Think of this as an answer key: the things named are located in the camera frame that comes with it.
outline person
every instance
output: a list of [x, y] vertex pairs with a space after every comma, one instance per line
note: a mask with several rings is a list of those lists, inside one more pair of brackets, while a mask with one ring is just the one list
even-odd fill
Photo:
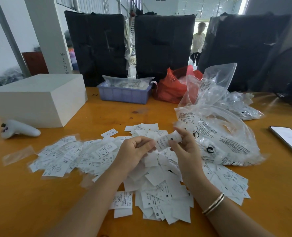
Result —
[[[220, 191], [205, 177], [200, 149], [191, 133], [179, 128], [175, 129], [183, 140], [181, 143], [169, 140], [169, 144], [178, 157], [183, 182], [202, 210], [206, 210], [220, 196]], [[137, 166], [140, 159], [154, 149], [155, 141], [144, 136], [125, 140], [111, 166], [45, 236], [96, 236], [118, 187], [126, 179], [128, 173]], [[221, 237], [274, 236], [227, 198], [224, 198], [207, 215], [207, 218]]]
[[190, 58], [193, 61], [193, 65], [197, 66], [199, 63], [199, 59], [201, 56], [205, 34], [203, 33], [205, 30], [206, 24], [204, 22], [200, 22], [197, 27], [197, 33], [193, 35], [192, 38], [192, 48], [191, 48], [191, 55]]

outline orange tabletop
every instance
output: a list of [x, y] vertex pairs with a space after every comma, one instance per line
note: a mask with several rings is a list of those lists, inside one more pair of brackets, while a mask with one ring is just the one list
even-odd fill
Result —
[[[42, 171], [29, 173], [27, 163], [32, 155], [3, 166], [2, 157], [32, 145], [38, 151], [65, 135], [79, 133], [83, 140], [100, 139], [100, 134], [114, 128], [115, 136], [128, 135], [126, 125], [158, 123], [162, 130], [172, 131], [177, 120], [176, 104], [148, 100], [146, 105], [101, 101], [98, 89], [87, 88], [88, 102], [63, 128], [41, 129], [39, 137], [17, 135], [0, 137], [0, 236], [36, 236], [53, 227], [85, 194], [80, 186], [83, 175], [73, 170], [68, 178], [41, 180]], [[245, 122], [255, 133], [259, 148], [268, 159], [257, 166], [230, 167], [249, 179], [248, 193], [241, 209], [277, 236], [292, 236], [292, 151], [268, 131], [269, 126], [292, 128], [292, 106], [272, 94], [259, 93], [251, 106], [265, 117]], [[217, 236], [195, 203], [191, 224], [178, 221], [144, 220], [138, 207], [133, 215], [114, 219], [114, 210], [105, 217], [98, 236]]]

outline smartphone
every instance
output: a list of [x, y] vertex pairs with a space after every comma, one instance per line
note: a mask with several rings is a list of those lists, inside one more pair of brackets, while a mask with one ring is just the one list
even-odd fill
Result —
[[292, 149], [292, 129], [278, 126], [270, 126], [269, 129]]

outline phone screen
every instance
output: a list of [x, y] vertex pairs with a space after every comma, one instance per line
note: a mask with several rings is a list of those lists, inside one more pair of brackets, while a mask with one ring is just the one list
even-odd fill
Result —
[[292, 147], [292, 129], [277, 126], [271, 126], [271, 129]]

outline white box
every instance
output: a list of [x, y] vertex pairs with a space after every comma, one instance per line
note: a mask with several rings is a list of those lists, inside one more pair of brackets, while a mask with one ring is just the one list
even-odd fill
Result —
[[81, 74], [38, 74], [0, 87], [0, 117], [64, 127], [87, 100]]

